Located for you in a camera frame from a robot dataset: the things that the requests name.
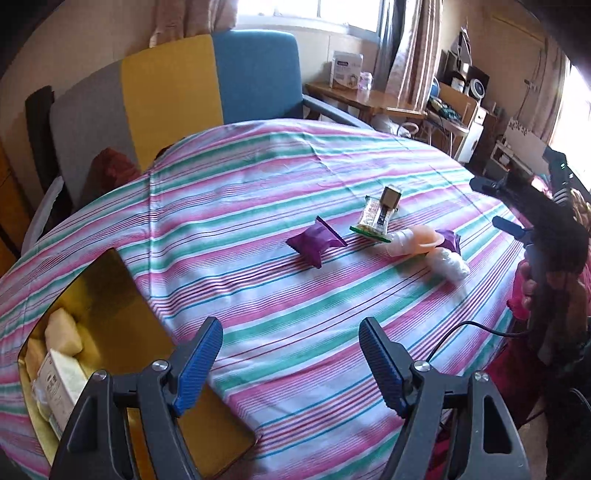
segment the window sill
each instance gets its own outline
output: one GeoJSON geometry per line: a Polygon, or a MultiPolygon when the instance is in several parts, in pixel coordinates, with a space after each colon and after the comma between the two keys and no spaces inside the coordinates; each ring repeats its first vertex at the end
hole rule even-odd
{"type": "Polygon", "coordinates": [[[300,27],[311,30],[321,30],[331,33],[340,33],[361,38],[362,40],[379,43],[379,37],[376,32],[364,30],[363,28],[353,27],[352,25],[342,25],[320,18],[299,18],[299,17],[280,17],[270,15],[238,15],[236,22],[237,28],[271,28],[271,27],[300,27]]]}

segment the sponge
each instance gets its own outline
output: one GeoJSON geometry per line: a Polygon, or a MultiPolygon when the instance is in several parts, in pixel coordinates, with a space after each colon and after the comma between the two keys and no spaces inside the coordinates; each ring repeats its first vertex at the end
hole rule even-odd
{"type": "Polygon", "coordinates": [[[29,338],[27,341],[27,353],[25,354],[25,366],[31,381],[37,378],[39,367],[43,363],[43,359],[47,355],[45,345],[41,340],[29,338]]]}
{"type": "Polygon", "coordinates": [[[48,350],[54,349],[64,355],[74,356],[82,351],[82,339],[76,329],[76,322],[64,309],[49,315],[45,343],[48,350]]]}

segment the window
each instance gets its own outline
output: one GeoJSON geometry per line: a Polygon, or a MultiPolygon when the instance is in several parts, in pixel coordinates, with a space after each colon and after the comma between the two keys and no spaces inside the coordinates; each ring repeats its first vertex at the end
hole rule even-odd
{"type": "Polygon", "coordinates": [[[591,188],[591,90],[579,71],[572,67],[564,84],[560,119],[550,146],[566,155],[569,167],[585,188],[591,188]]]}
{"type": "Polygon", "coordinates": [[[356,36],[377,38],[383,4],[384,0],[239,0],[238,15],[239,21],[242,15],[321,20],[351,27],[347,33],[356,36]]]}

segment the sofa armrest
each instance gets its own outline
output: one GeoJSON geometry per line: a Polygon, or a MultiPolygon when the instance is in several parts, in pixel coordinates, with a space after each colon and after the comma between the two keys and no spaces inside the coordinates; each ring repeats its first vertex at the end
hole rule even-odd
{"type": "Polygon", "coordinates": [[[53,204],[55,203],[56,198],[60,194],[63,187],[64,179],[62,177],[56,177],[53,182],[51,182],[51,185],[47,189],[43,200],[41,200],[41,203],[37,208],[35,215],[33,216],[33,220],[31,220],[31,224],[29,225],[27,233],[25,234],[25,239],[22,241],[22,255],[33,248],[33,245],[35,245],[37,240],[39,240],[39,237],[43,233],[43,229],[47,224],[47,219],[51,214],[53,204]]]}
{"type": "Polygon", "coordinates": [[[353,115],[349,115],[347,112],[343,112],[338,108],[329,105],[322,100],[318,100],[313,98],[309,95],[304,95],[304,106],[308,107],[310,110],[320,113],[324,116],[327,116],[331,120],[334,120],[337,123],[343,125],[350,125],[352,127],[363,128],[367,130],[373,130],[370,125],[362,122],[358,118],[355,118],[353,115]]]}

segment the gold tray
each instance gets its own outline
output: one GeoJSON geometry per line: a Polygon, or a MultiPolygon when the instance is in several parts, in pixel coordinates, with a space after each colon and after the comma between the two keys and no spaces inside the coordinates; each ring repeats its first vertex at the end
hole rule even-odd
{"type": "MultiPolygon", "coordinates": [[[[89,377],[97,369],[113,375],[140,372],[158,358],[168,358],[171,339],[139,293],[114,249],[92,262],[43,314],[30,334],[43,339],[49,315],[65,308],[78,323],[84,350],[76,358],[89,377]]],[[[58,439],[41,418],[31,395],[25,368],[27,344],[18,355],[18,369],[33,428],[50,464],[58,439]]],[[[154,479],[139,410],[128,409],[129,429],[142,480],[154,479]]],[[[206,384],[197,404],[178,421],[197,470],[214,478],[255,444],[255,435],[206,384]]]]}

